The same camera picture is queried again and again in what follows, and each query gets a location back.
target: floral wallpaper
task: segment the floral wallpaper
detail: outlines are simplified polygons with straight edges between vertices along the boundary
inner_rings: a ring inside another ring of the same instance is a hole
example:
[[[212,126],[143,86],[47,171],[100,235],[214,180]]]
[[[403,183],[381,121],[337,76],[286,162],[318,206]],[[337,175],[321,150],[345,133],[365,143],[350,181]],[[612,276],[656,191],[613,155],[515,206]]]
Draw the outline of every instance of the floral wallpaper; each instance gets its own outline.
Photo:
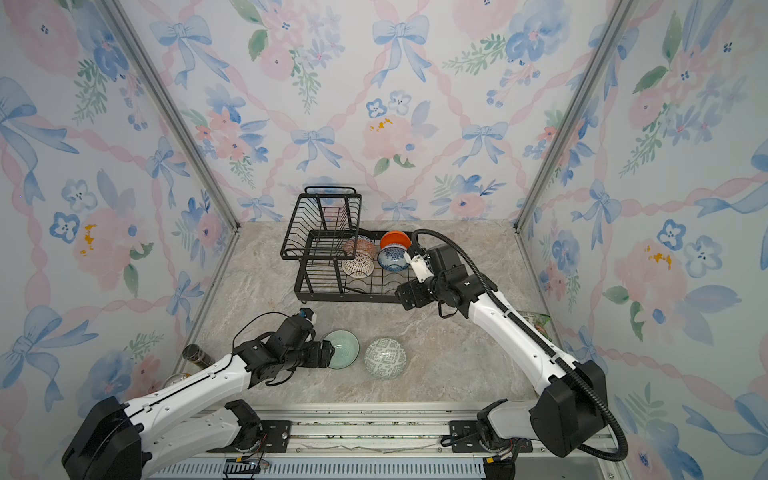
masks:
[[[767,21],[759,1],[638,2],[525,225],[636,480],[768,478]]]
[[[95,6],[0,2],[0,477],[161,388],[230,237]]]
[[[613,4],[122,2],[231,207],[270,221],[311,184],[371,220],[516,219]]]

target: black cable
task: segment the black cable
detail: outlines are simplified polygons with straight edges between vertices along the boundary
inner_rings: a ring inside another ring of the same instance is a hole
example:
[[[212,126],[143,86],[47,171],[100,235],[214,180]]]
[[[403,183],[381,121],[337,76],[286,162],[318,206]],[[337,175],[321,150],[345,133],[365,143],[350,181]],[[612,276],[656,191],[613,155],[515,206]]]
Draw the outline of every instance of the black cable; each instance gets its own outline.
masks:
[[[257,316],[255,319],[253,319],[253,320],[249,321],[248,323],[246,323],[246,324],[245,324],[245,326],[244,326],[243,328],[241,328],[239,332],[235,333],[235,336],[233,336],[233,337],[232,337],[232,350],[234,350],[234,349],[235,349],[235,339],[237,338],[237,336],[238,336],[238,335],[240,335],[240,334],[243,332],[243,330],[245,330],[246,328],[248,328],[248,326],[249,326],[251,323],[255,322],[256,320],[258,320],[259,318],[261,318],[261,317],[263,317],[263,316],[265,316],[265,315],[269,315],[270,313],[276,313],[276,314],[278,314],[278,315],[282,315],[282,316],[284,316],[284,317],[286,317],[286,318],[288,317],[288,315],[286,315],[286,314],[285,314],[285,313],[283,313],[283,312],[266,312],[266,313],[262,313],[261,315]]]
[[[442,240],[446,242],[450,247],[454,248],[456,250],[456,253],[461,256],[462,259],[467,263],[467,266],[469,266],[470,270],[475,274],[475,276],[478,278],[480,284],[482,285],[485,292],[488,294],[488,297],[493,301],[493,303],[502,311],[505,313],[505,315],[512,320],[512,322],[517,325],[523,332],[525,332],[529,337],[531,337],[538,346],[541,347],[544,352],[549,355],[550,357],[556,357],[557,353],[552,349],[552,347],[549,346],[549,344],[542,339],[539,335],[536,335],[536,333],[525,323],[525,321],[519,319],[512,311],[508,310],[508,307],[498,299],[498,297],[493,293],[493,290],[491,289],[490,285],[488,285],[488,282],[485,280],[485,277],[480,273],[480,270],[475,265],[475,262],[472,261],[472,259],[469,257],[469,255],[453,240],[446,237],[440,232],[436,232],[434,230],[426,229],[426,228],[419,228],[418,230],[414,230],[411,234],[411,243],[414,243],[416,245],[419,244],[419,234],[423,233],[425,235],[430,235],[434,238],[437,238],[439,240]],[[582,379],[572,368],[570,365],[568,365],[562,358],[558,357],[554,359],[554,362],[558,364],[560,368],[563,369],[565,372],[565,375],[576,383],[578,388],[587,396],[589,397],[590,401],[593,405],[595,405],[598,410],[600,411],[600,414],[603,415],[603,419],[606,421],[608,426],[611,427],[611,430],[613,430],[614,434],[616,435],[616,443],[618,445],[618,451],[617,452],[604,452],[602,450],[594,449],[588,445],[579,445],[577,448],[585,453],[588,453],[589,455],[593,455],[594,457],[601,458],[603,460],[608,460],[609,462],[620,462],[627,458],[627,454],[629,453],[629,445],[627,444],[627,437],[624,435],[624,431],[621,429],[621,426],[619,425],[619,422],[614,417],[614,414],[611,413],[610,409],[608,409],[608,406],[605,405],[605,402],[603,402],[603,399],[600,398],[600,396]]]

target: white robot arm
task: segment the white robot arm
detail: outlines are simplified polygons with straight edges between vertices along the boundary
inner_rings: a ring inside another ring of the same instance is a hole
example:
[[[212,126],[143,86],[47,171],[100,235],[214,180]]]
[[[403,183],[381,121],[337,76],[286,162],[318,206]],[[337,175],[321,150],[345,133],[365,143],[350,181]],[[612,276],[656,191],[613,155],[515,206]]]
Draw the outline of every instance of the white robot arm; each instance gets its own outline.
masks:
[[[420,233],[446,243],[424,250],[417,241]],[[406,310],[434,301],[439,307],[456,308],[454,313],[469,318],[502,346],[539,394],[529,411],[530,424],[520,423],[521,407],[516,402],[501,400],[480,412],[477,430],[481,442],[494,449],[509,446],[511,438],[538,439],[558,456],[580,448],[607,460],[624,459],[626,440],[605,406],[602,370],[594,362],[580,364],[537,332],[450,239],[431,230],[417,230],[412,240],[407,258],[417,279],[398,287],[401,304]],[[329,342],[313,341],[312,317],[312,310],[301,309],[287,317],[276,333],[242,343],[202,372],[159,392],[123,405],[114,397],[99,402],[62,458],[69,477],[138,480],[210,449],[233,446],[242,452],[253,451],[264,433],[258,415],[243,400],[229,402],[205,417],[184,420],[221,399],[275,379],[281,370],[327,367],[333,347]],[[618,452],[582,445],[607,424],[616,434]]]

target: green patterned bowl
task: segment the green patterned bowl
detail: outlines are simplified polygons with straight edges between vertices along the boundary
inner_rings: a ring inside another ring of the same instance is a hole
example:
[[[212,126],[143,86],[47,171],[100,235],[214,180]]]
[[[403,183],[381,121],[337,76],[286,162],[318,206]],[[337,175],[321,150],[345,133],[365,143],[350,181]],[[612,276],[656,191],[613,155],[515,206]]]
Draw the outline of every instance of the green patterned bowl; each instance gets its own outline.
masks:
[[[377,379],[394,379],[406,369],[406,350],[387,337],[374,340],[366,349],[366,369]]]
[[[328,340],[333,345],[335,352],[331,357],[329,368],[335,370],[345,369],[352,365],[360,353],[360,343],[357,337],[346,330],[334,330],[325,336],[323,340]]]

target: dish rack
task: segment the dish rack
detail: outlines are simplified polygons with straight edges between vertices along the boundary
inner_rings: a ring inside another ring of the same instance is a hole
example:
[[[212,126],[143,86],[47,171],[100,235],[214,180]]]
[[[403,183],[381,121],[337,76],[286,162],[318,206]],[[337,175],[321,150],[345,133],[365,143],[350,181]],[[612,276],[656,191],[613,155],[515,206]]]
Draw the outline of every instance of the dish rack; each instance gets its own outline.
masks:
[[[351,253],[342,250],[348,239],[362,235],[378,247],[387,233],[361,229],[361,209],[362,196],[352,187],[307,187],[299,195],[280,250],[284,260],[299,261],[293,287],[298,300],[399,303],[395,291],[400,283],[415,278],[411,269],[389,272],[373,259],[373,273],[354,278],[341,268],[341,262],[357,253],[357,241]]]

